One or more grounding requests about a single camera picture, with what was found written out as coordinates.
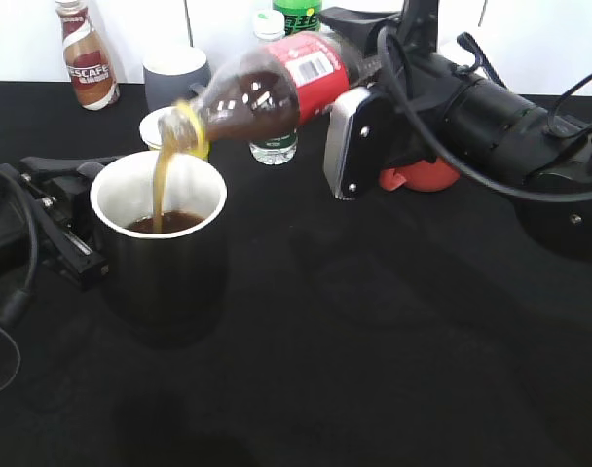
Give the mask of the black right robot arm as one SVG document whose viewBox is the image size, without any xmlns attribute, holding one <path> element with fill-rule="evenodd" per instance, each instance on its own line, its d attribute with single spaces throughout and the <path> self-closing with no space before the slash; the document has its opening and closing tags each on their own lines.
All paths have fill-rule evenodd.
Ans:
<svg viewBox="0 0 592 467">
<path fill-rule="evenodd" d="M 468 33 L 457 42 L 471 63 L 439 54 L 437 14 L 434 1 L 322 11 L 324 25 L 378 65 L 372 83 L 332 106 L 323 170 L 333 195 L 436 192 L 465 177 L 507 198 L 536 243 L 592 262 L 592 122 L 509 90 Z"/>
</svg>

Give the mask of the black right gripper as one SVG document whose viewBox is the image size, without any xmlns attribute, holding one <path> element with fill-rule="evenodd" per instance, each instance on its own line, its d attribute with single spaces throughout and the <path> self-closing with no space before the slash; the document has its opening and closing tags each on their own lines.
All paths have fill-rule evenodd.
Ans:
<svg viewBox="0 0 592 467">
<path fill-rule="evenodd" d="M 443 133 L 444 113 L 476 77 L 436 52 L 437 1 L 405 1 L 400 11 L 362 12 L 329 7 L 322 24 L 382 64 L 379 88 L 392 98 L 395 120 L 383 168 L 438 158 L 453 168 L 474 168 L 466 148 Z"/>
</svg>

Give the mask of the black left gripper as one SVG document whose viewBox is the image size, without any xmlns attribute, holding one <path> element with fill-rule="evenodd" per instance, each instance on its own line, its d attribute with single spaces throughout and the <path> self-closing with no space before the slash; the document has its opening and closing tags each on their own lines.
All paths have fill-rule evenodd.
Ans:
<svg viewBox="0 0 592 467">
<path fill-rule="evenodd" d="M 0 164 L 34 197 L 44 266 L 84 291 L 108 272 L 107 260 L 94 238 L 90 190 L 93 179 L 118 158 L 62 160 L 26 157 L 19 168 Z M 28 262 L 29 236 L 20 202 L 0 177 L 0 277 Z"/>
</svg>

